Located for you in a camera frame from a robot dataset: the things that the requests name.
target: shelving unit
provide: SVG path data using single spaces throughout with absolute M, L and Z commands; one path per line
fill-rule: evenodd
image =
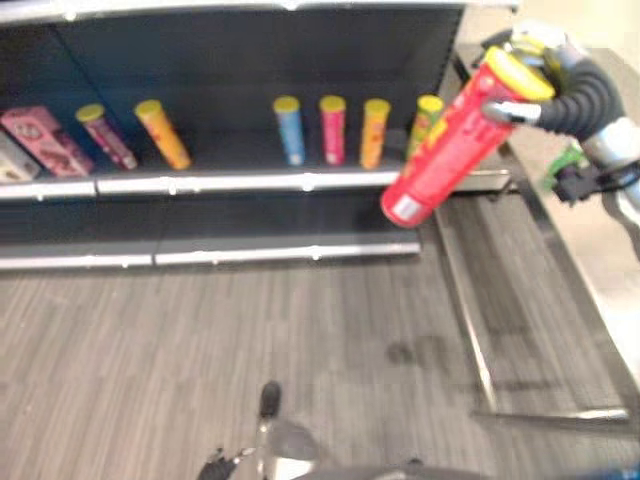
M 0 270 L 419 252 L 416 232 L 386 220 L 378 199 L 403 168 L 415 99 L 438 91 L 469 3 L 518 4 L 0 3 L 0 109 L 46 105 L 97 161 L 87 178 L 0 187 Z M 348 103 L 340 167 L 322 158 L 317 102 L 327 93 Z M 302 103 L 302 167 L 284 161 L 271 111 L 282 94 Z M 362 105 L 375 96 L 392 112 L 382 164 L 366 171 L 357 162 Z M 165 106 L 189 170 L 171 171 L 132 114 L 146 98 Z M 94 102 L 125 133 L 136 171 L 115 171 L 75 121 Z M 508 182 L 493 157 L 458 191 Z

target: pink can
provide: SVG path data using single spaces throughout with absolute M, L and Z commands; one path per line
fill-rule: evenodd
M 114 126 L 107 120 L 104 107 L 99 103 L 85 105 L 76 112 L 76 119 L 84 125 L 91 138 L 100 145 L 111 161 L 124 170 L 138 166 L 136 157 L 125 145 Z
M 93 169 L 91 159 L 46 107 L 13 108 L 2 114 L 0 121 L 54 175 L 82 177 Z
M 327 95 L 320 100 L 324 156 L 329 165 L 344 163 L 344 124 L 347 102 L 344 98 Z

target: yellow can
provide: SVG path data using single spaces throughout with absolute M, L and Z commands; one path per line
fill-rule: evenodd
M 407 161 L 410 162 L 418 147 L 424 142 L 429 131 L 438 121 L 442 113 L 444 102 L 436 95 L 422 95 L 418 97 L 418 110 L 411 128 L 411 136 L 407 144 Z
M 191 158 L 158 100 L 145 100 L 136 105 L 135 114 L 174 170 L 191 166 Z
M 381 98 L 372 98 L 364 104 L 360 165 L 367 170 L 377 168 L 380 164 L 384 133 L 390 111 L 391 104 Z

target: white label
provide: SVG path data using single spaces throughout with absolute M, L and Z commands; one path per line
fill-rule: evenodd
M 408 222 L 416 214 L 420 213 L 423 209 L 422 205 L 416 202 L 409 195 L 404 194 L 400 197 L 400 200 L 393 206 L 391 211 L 393 214 L 401 220 Z

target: red cylindrical can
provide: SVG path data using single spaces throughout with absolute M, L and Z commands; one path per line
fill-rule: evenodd
M 91 138 L 100 145 L 109 158 L 125 170 L 133 170 L 138 161 L 105 117 L 104 107 L 98 103 L 85 105 L 76 112 L 76 118 L 84 125 Z
M 419 225 L 469 171 L 513 130 L 485 117 L 490 100 L 539 101 L 552 98 L 549 83 L 498 47 L 485 60 L 429 132 L 413 162 L 385 190 L 385 215 L 402 227 Z

